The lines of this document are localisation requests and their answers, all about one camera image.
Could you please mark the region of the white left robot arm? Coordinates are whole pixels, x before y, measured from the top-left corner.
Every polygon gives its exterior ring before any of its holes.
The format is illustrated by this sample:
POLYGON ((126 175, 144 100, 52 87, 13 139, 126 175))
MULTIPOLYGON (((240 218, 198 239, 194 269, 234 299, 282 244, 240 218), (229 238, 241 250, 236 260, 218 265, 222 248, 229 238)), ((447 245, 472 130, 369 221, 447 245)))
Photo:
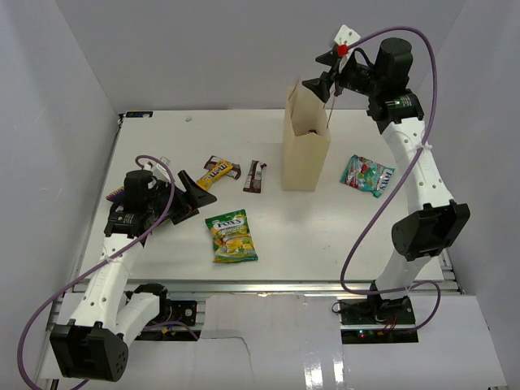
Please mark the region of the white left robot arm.
POLYGON ((158 171, 125 176, 122 195, 112 202, 104 229, 100 268, 91 276, 80 304, 65 324, 54 326, 50 344, 62 376, 118 381, 131 343, 146 327, 174 318, 167 289, 158 283, 126 291, 128 278, 156 222, 178 224, 216 202, 185 172, 176 188, 158 171))

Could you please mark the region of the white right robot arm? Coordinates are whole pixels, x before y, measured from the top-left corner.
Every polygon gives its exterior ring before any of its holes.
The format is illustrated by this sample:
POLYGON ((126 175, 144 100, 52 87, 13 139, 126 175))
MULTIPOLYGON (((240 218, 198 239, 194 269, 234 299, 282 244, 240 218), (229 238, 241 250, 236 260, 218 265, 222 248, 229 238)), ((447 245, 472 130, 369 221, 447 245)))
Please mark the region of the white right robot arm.
POLYGON ((427 141, 430 126, 423 120, 418 97, 408 87, 413 63, 408 41, 383 40, 376 60, 361 65, 348 43, 336 40, 316 60, 328 65, 329 71, 302 84, 322 102, 328 101, 331 88, 335 95, 349 89, 367 96, 367 114, 392 151, 401 173, 399 185, 406 192, 409 214, 392 226, 392 256, 366 293, 368 317, 384 324, 408 301, 408 290, 418 273, 456 240, 470 209, 455 201, 436 166, 427 141))

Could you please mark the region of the teal Fox's candy bag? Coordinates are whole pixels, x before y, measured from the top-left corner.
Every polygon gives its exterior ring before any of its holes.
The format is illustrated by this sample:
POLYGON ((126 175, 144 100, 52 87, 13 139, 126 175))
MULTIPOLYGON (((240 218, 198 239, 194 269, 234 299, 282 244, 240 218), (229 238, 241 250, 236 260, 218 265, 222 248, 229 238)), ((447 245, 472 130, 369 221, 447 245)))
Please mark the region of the teal Fox's candy bag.
POLYGON ((379 198, 388 187, 394 172, 392 167, 354 154, 349 159, 340 182, 379 198))

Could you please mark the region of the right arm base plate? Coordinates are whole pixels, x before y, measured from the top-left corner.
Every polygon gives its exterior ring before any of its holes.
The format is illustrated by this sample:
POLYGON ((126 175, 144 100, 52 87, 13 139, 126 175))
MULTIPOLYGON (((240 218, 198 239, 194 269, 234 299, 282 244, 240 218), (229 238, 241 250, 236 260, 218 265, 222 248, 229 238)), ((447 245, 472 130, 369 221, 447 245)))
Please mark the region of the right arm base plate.
POLYGON ((375 313, 366 299, 339 300, 331 312, 340 317, 343 345, 415 344, 419 342, 413 306, 375 313))

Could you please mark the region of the green Fox's candy bag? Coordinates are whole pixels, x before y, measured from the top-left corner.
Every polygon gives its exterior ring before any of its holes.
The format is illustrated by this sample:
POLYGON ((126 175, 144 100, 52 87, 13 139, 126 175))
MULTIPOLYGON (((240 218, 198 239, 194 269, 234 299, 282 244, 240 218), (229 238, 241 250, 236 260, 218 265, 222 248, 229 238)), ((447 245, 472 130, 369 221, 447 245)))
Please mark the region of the green Fox's candy bag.
POLYGON ((214 263, 239 263, 258 260, 245 209, 205 219, 214 250, 214 263))

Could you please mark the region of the dark purple nut snack bag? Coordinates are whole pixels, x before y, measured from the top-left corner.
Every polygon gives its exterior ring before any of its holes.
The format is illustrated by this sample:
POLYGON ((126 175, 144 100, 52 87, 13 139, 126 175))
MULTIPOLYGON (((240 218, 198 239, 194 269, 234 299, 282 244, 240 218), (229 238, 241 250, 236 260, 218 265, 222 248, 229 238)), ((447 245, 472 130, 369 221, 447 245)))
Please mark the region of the dark purple nut snack bag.
POLYGON ((117 202, 124 196, 124 186, 117 188, 112 191, 108 195, 106 195, 106 200, 109 202, 117 202))

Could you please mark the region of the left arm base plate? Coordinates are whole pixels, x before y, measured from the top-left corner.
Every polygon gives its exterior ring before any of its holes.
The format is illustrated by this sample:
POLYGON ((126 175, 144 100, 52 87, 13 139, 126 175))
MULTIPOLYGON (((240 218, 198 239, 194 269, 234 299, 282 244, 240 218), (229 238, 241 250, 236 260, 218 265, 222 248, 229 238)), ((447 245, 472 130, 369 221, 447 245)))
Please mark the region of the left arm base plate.
POLYGON ((196 301, 173 301, 168 298, 160 298, 158 315, 151 319, 145 326, 152 327, 154 330, 165 329, 167 331, 173 331, 177 328, 181 328, 181 326, 160 326, 160 323, 179 322, 191 327, 196 323, 196 316, 196 301))

